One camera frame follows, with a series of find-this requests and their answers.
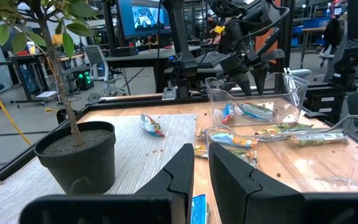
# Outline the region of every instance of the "soil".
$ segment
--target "soil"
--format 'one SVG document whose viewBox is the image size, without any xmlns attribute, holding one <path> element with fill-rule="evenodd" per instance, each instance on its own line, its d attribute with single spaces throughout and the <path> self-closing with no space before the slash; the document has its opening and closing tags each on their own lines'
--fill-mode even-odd
<svg viewBox="0 0 358 224">
<path fill-rule="evenodd" d="M 72 135 L 65 136 L 50 146 L 48 146 L 43 152 L 44 156 L 63 156 L 74 152 L 79 152 L 84 149 L 95 146 L 102 141 L 106 140 L 110 136 L 111 132 L 106 130 L 89 130 L 82 131 L 81 135 L 84 139 L 84 144 L 75 147 Z"/>
</svg>

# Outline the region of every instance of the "potted plant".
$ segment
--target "potted plant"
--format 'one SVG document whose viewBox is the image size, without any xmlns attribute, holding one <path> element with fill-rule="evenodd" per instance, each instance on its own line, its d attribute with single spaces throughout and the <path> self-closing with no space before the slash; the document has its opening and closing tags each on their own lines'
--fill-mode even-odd
<svg viewBox="0 0 358 224">
<path fill-rule="evenodd" d="M 57 24 L 55 33 L 62 35 L 63 48 L 71 58 L 74 42 L 67 31 L 79 36 L 93 35 L 84 17 L 95 15 L 95 10 L 83 0 L 0 0 L 0 44 L 7 42 L 11 26 L 20 30 L 12 38 L 14 54 L 25 49 L 27 39 L 34 41 L 38 47 L 47 48 L 47 53 L 40 49 L 47 54 L 70 127 L 49 134 L 34 150 L 41 164 L 49 169 L 67 194 L 103 193 L 112 186 L 116 137 L 114 126 L 110 123 L 77 125 L 48 24 Z M 27 31 L 25 27 L 28 22 L 37 23 L 43 37 Z"/>
</svg>

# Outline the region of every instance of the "white woven mat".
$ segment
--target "white woven mat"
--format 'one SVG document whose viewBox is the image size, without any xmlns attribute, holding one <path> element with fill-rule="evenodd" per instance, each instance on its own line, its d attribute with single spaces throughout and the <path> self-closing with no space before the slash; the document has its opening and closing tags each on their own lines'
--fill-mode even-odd
<svg viewBox="0 0 358 224">
<path fill-rule="evenodd" d="M 165 138 L 143 130 L 138 116 L 103 117 L 116 127 L 116 181 L 107 194 L 133 194 L 152 179 L 185 143 L 195 143 L 196 115 L 155 115 Z M 20 212 L 32 200 L 64 194 L 37 158 L 0 185 L 0 223 L 18 223 Z"/>
</svg>

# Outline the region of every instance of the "plant stem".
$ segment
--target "plant stem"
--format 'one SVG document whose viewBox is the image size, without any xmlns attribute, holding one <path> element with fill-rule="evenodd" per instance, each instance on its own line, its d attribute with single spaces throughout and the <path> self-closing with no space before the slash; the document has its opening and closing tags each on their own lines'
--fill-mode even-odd
<svg viewBox="0 0 358 224">
<path fill-rule="evenodd" d="M 39 25 L 40 25 L 43 37 L 45 39 L 45 43 L 47 44 L 48 57 L 49 57 L 50 62 L 52 64 L 53 71 L 55 71 L 55 73 L 56 73 L 56 75 L 55 75 L 56 82 L 57 82 L 57 86 L 58 86 L 58 89 L 59 89 L 60 98 L 63 101 L 63 105 L 64 105 L 64 107 L 66 109 L 68 120 L 70 122 L 71 134 L 73 135 L 74 145 L 75 146 L 80 146 L 80 145 L 84 144 L 84 140 L 83 140 L 83 138 L 81 136 L 80 130 L 78 129 L 76 119 L 75 119 L 75 115 L 74 115 L 74 112 L 73 112 L 73 108 L 71 108 L 71 104 L 70 104 L 70 102 L 68 101 L 68 98 L 67 98 L 65 85 L 64 85 L 64 82 L 63 82 L 63 78 L 62 78 L 62 70 L 60 68 L 59 61 L 56 59 L 56 51 L 55 51 L 55 49 L 53 47 L 53 44 L 52 44 L 52 39 L 50 37 L 47 22 L 46 21 L 40 21 Z"/>
</svg>

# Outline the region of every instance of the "yellow pole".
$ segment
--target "yellow pole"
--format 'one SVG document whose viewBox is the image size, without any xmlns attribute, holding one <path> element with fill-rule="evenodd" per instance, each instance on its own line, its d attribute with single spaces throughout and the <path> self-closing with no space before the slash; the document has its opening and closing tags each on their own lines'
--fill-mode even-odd
<svg viewBox="0 0 358 224">
<path fill-rule="evenodd" d="M 17 125 L 15 124 L 15 122 L 13 121 L 13 119 L 11 118 L 11 115 L 9 115 L 9 113 L 7 112 L 5 106 L 3 105 L 3 103 L 0 100 L 0 107 L 3 110 L 3 112 L 5 113 L 6 117 L 10 120 L 11 124 L 15 127 L 16 131 L 22 136 L 22 138 L 24 139 L 24 141 L 28 144 L 31 145 L 31 142 L 26 138 L 26 136 L 23 134 L 23 132 L 19 129 L 19 127 L 17 127 Z"/>
</svg>

